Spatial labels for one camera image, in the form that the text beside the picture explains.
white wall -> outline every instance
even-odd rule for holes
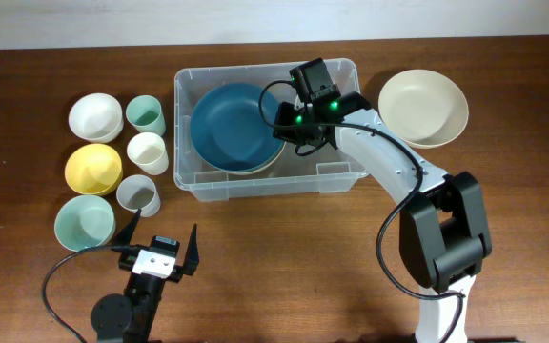
[[[0,49],[549,34],[549,0],[0,0]]]

blue plate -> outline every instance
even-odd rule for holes
[[[257,101],[262,89],[234,83],[203,96],[190,118],[190,138],[207,163],[228,172],[251,172],[268,163],[283,141],[273,138],[273,129],[262,121]],[[274,122],[278,101],[264,94],[262,109]]]

yellow plate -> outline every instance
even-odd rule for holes
[[[120,155],[105,144],[89,144],[75,151],[65,166],[65,180],[85,195],[106,195],[122,181]]]

brown table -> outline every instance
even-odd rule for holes
[[[465,92],[470,121],[455,142],[420,153],[451,173],[470,171],[484,192],[494,251],[472,289],[470,337],[549,342],[549,37],[389,40],[309,44],[0,51],[0,342],[74,342],[46,313],[39,288],[69,252],[53,220],[75,194],[63,168],[85,144],[67,124],[91,92],[123,107],[157,96],[169,125],[173,78],[186,67],[348,57],[377,103],[384,82],[407,69],[439,71]],[[135,130],[112,142],[124,155]],[[139,170],[124,160],[126,175]],[[376,262],[376,228],[394,203],[370,177],[346,193],[305,193],[199,203],[154,178],[163,208],[142,220],[133,243],[155,234],[187,243],[199,224],[201,264],[168,285],[152,338],[164,342],[378,341],[410,334],[418,303],[397,291]],[[106,196],[118,229],[131,217]],[[414,287],[397,252],[397,222],[385,258]],[[83,256],[54,276],[51,303],[89,341],[93,304],[121,293],[116,256]]]

teal cup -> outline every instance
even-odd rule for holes
[[[54,234],[65,248],[77,252],[107,243],[115,232],[112,206],[100,196],[81,195],[56,215]]]
[[[135,97],[126,108],[126,118],[139,132],[161,136],[167,129],[162,106],[158,99],[150,95]]]

